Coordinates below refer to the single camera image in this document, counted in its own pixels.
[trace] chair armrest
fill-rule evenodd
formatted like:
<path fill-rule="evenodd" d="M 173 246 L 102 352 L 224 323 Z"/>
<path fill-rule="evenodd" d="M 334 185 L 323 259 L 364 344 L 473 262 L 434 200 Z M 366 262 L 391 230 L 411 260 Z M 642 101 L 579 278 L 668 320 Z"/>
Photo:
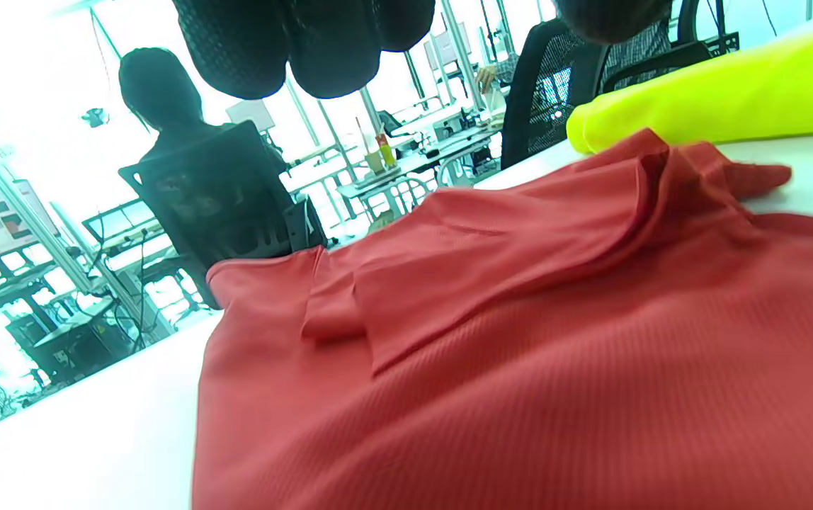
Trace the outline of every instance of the chair armrest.
<path fill-rule="evenodd" d="M 624 67 L 620 71 L 615 72 L 611 77 L 605 80 L 605 85 L 601 91 L 602 93 L 610 93 L 610 91 L 614 91 L 614 87 L 616 87 L 621 80 L 638 77 L 640 74 L 645 74 L 645 72 L 675 67 L 688 67 L 688 65 L 698 64 L 710 58 L 712 58 L 712 54 L 708 51 L 708 46 L 705 45 L 704 42 L 686 43 L 685 45 L 672 48 L 669 52 L 665 52 L 665 54 L 637 62 L 636 64 L 629 65 L 629 67 Z"/>

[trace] cup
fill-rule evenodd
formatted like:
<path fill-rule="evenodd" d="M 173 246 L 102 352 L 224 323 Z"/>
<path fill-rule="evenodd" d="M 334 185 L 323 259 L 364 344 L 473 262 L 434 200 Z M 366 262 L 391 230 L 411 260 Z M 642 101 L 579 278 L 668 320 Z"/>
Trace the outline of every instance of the cup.
<path fill-rule="evenodd" d="M 383 174 L 385 172 L 385 162 L 384 159 L 381 158 L 380 151 L 366 154 L 365 162 L 367 162 L 368 168 L 370 168 L 371 171 L 374 171 L 375 174 Z"/>

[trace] person's hand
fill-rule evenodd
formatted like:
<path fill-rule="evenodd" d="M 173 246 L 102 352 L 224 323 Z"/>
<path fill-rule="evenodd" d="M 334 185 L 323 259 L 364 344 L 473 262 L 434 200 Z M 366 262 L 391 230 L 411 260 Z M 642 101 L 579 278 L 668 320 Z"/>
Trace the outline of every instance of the person's hand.
<path fill-rule="evenodd" d="M 488 91 L 488 87 L 491 86 L 491 82 L 497 77 L 498 74 L 494 65 L 489 65 L 488 67 L 479 69 L 478 74 L 475 75 L 475 79 L 477 79 L 479 82 L 479 86 L 482 88 L 483 94 Z"/>

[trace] chair backrest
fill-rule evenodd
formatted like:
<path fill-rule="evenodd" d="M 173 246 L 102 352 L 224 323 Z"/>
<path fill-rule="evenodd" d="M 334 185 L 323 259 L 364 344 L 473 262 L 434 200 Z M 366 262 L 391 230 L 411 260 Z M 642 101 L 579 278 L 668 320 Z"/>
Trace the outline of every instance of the chair backrest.
<path fill-rule="evenodd" d="M 391 135 L 391 132 L 394 132 L 395 130 L 404 127 L 403 123 L 401 123 L 400 120 L 394 118 L 394 116 L 388 113 L 387 110 L 381 110 L 380 112 L 378 112 L 378 119 L 381 120 L 381 125 L 384 127 L 385 135 L 387 136 L 394 136 Z"/>
<path fill-rule="evenodd" d="M 678 39 L 674 45 L 685 45 L 697 41 L 695 34 L 695 16 L 699 10 L 700 0 L 682 0 L 681 12 L 678 14 Z"/>
<path fill-rule="evenodd" d="M 569 114 L 595 98 L 606 55 L 562 20 L 533 26 L 507 96 L 501 168 L 567 139 Z"/>
<path fill-rule="evenodd" d="M 668 29 L 665 18 L 625 42 L 603 46 L 580 38 L 559 19 L 533 26 L 507 97 L 501 168 L 567 139 L 567 120 L 574 108 L 595 99 L 614 72 L 668 52 Z M 615 90 L 664 72 L 626 78 Z"/>
<path fill-rule="evenodd" d="M 668 37 L 669 21 L 668 18 L 665 18 L 653 23 L 647 26 L 646 30 L 634 35 L 633 38 L 627 39 L 627 41 L 621 42 L 619 45 L 611 45 L 608 48 L 608 56 L 605 57 L 604 69 L 601 72 L 600 83 L 598 83 L 600 93 L 608 91 L 605 89 L 605 84 L 616 72 L 637 62 L 666 54 L 671 50 L 671 41 Z M 643 81 L 658 78 L 660 75 L 668 74 L 671 71 L 672 69 L 656 69 L 642 72 L 618 81 L 611 91 L 620 90 L 633 84 L 641 84 Z"/>
<path fill-rule="evenodd" d="M 278 178 L 279 164 L 245 122 L 120 176 L 151 208 L 184 268 L 207 271 L 223 259 L 290 254 L 284 212 L 293 200 Z"/>

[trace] woman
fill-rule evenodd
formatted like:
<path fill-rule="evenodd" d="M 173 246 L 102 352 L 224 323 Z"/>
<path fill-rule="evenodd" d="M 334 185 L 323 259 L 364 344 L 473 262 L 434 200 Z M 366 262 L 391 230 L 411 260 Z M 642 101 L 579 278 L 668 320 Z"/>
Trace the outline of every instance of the woman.
<path fill-rule="evenodd" d="M 214 126 L 203 120 L 202 96 L 180 59 L 168 50 L 132 50 L 120 61 L 119 79 L 126 106 L 158 132 L 154 147 L 142 161 L 171 154 L 234 126 Z M 280 152 L 268 152 L 276 156 L 279 172 L 287 167 Z"/>

